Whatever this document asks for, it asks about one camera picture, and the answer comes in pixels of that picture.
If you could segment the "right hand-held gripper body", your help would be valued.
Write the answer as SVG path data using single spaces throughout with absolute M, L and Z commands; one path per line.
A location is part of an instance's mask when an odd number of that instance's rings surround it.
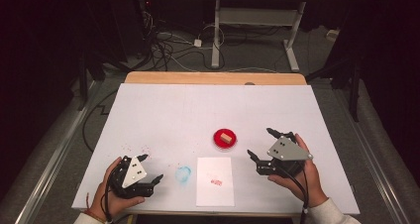
M 270 161 L 263 161 L 257 165 L 260 175 L 276 174 L 284 178 L 296 177 L 303 171 L 305 162 L 312 160 L 313 156 L 299 147 L 292 132 L 283 133 L 280 139 L 267 150 Z

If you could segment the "person's right hand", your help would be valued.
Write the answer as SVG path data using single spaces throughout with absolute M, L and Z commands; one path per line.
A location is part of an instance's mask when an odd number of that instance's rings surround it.
M 304 191 L 291 178 L 283 178 L 272 174 L 267 179 L 289 189 L 298 199 L 307 202 L 309 208 L 318 206 L 328 199 L 322 189 L 319 172 L 311 160 L 305 162 L 304 171 L 295 177 Z

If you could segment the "white paper sheet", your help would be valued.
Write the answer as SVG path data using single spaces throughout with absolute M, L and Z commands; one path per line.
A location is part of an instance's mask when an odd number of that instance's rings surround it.
M 230 158 L 197 159 L 196 205 L 200 207 L 235 205 Z

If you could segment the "white desk frame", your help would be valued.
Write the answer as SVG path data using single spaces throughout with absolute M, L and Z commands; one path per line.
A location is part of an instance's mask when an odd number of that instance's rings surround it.
M 222 25 L 275 26 L 291 28 L 289 38 L 283 40 L 282 45 L 291 71 L 298 72 L 300 68 L 293 51 L 293 44 L 305 6 L 305 1 L 299 1 L 295 9 L 263 9 L 251 4 L 242 7 L 225 7 L 221 5 L 221 0 L 215 0 L 211 67 L 221 67 L 221 46 L 225 39 Z

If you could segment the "person's left hand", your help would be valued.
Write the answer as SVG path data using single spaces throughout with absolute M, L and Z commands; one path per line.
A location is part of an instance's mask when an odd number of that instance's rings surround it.
M 119 164 L 121 159 L 121 157 L 118 157 L 111 165 L 108 166 L 103 176 L 103 180 L 97 187 L 90 207 L 87 208 L 84 213 L 100 218 L 103 221 L 107 221 L 108 219 L 112 219 L 117 216 L 123 210 L 145 201 L 145 199 L 141 196 L 131 199 L 120 198 L 116 196 L 107 186 L 110 173 Z

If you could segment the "red round ink pad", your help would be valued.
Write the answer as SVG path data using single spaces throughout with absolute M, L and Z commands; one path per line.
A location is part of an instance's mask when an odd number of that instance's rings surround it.
M 230 144 L 225 143 L 224 141 L 221 140 L 220 136 L 222 133 L 227 134 L 228 136 L 230 136 L 232 138 L 232 142 Z M 226 129 L 226 128 L 222 128 L 217 130 L 214 135 L 213 135 L 213 141 L 215 143 L 215 145 L 222 150 L 229 150 L 231 148 L 233 148 L 237 142 L 237 136 L 236 134 L 230 130 L 230 129 Z

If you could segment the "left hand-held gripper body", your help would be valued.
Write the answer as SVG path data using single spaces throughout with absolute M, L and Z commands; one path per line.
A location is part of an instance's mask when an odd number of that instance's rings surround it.
M 155 186 L 141 182 L 146 176 L 147 172 L 137 157 L 124 156 L 111 172 L 109 185 L 114 194 L 120 198 L 150 197 L 154 194 Z

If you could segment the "aluminium floor rail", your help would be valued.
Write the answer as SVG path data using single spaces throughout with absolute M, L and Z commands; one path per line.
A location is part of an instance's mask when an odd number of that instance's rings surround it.
M 394 224 L 410 224 L 408 214 L 404 210 L 400 199 L 397 197 L 395 188 L 392 186 L 390 179 L 385 175 L 381 168 L 376 154 L 373 152 L 372 145 L 368 141 L 364 129 L 359 122 L 356 122 L 348 110 L 348 101 L 345 94 L 341 90 L 334 91 L 341 107 L 344 109 L 347 119 L 349 120 L 353 130 L 356 132 L 359 141 L 359 147 L 362 155 L 367 162 L 367 167 L 376 184 L 384 204 L 386 205 Z
M 55 151 L 44 169 L 40 179 L 35 185 L 31 195 L 29 196 L 26 204 L 22 211 L 17 217 L 15 224 L 33 224 L 40 208 L 42 207 L 48 193 L 53 186 L 53 182 L 56 179 L 57 174 L 72 146 L 72 140 L 74 134 L 84 118 L 92 104 L 93 98 L 98 93 L 101 87 L 101 82 L 92 81 L 88 86 L 87 98 L 84 100 L 80 108 L 72 114 L 70 119 L 69 127 L 63 133 L 63 137 L 58 142 Z

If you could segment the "black metal stand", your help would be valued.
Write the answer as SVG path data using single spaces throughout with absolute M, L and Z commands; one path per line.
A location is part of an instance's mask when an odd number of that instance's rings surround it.
M 105 72 L 102 68 L 100 53 L 82 51 L 80 57 L 78 58 L 78 69 L 80 92 L 80 104 L 78 110 L 81 111 L 88 100 L 87 73 L 90 73 L 94 81 L 103 81 L 105 79 Z
M 349 112 L 355 122 L 359 121 L 358 117 L 358 100 L 359 100 L 359 84 L 360 84 L 361 67 L 354 59 L 345 57 L 338 61 L 326 64 L 323 68 L 309 73 L 305 76 L 307 82 L 321 77 L 330 78 L 333 89 L 349 88 Z

